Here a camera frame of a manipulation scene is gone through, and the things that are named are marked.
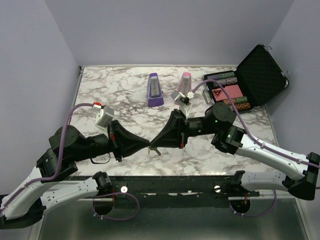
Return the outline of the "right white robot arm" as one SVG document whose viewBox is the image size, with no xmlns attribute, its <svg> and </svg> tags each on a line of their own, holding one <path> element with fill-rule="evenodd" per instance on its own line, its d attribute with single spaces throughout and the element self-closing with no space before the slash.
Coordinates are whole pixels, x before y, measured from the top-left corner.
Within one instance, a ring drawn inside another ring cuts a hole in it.
<svg viewBox="0 0 320 240">
<path fill-rule="evenodd" d="M 203 117 L 187 118 L 181 110 L 173 110 L 168 122 L 151 141 L 150 148 L 179 148 L 189 137 L 213 135 L 211 144 L 220 152 L 256 160 L 273 172 L 237 173 L 230 191 L 241 196 L 255 190 L 279 190 L 312 201 L 315 199 L 320 169 L 320 156 L 311 152 L 299 154 L 267 143 L 253 136 L 245 127 L 234 125 L 236 113 L 223 102 L 209 107 Z"/>
</svg>

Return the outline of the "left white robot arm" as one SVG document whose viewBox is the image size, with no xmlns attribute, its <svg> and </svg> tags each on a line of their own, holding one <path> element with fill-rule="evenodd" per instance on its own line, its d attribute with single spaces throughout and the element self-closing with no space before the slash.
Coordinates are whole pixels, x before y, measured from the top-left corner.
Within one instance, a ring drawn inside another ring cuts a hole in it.
<svg viewBox="0 0 320 240">
<path fill-rule="evenodd" d="M 107 134 L 88 137 L 72 125 L 60 127 L 49 143 L 50 148 L 37 160 L 25 181 L 12 193 L 0 197 L 2 230 L 29 227 L 64 203 L 114 193 L 108 174 L 102 171 L 73 187 L 48 190 L 78 171 L 80 161 L 113 154 L 121 162 L 150 145 L 149 140 L 129 132 L 117 120 L 107 127 Z"/>
</svg>

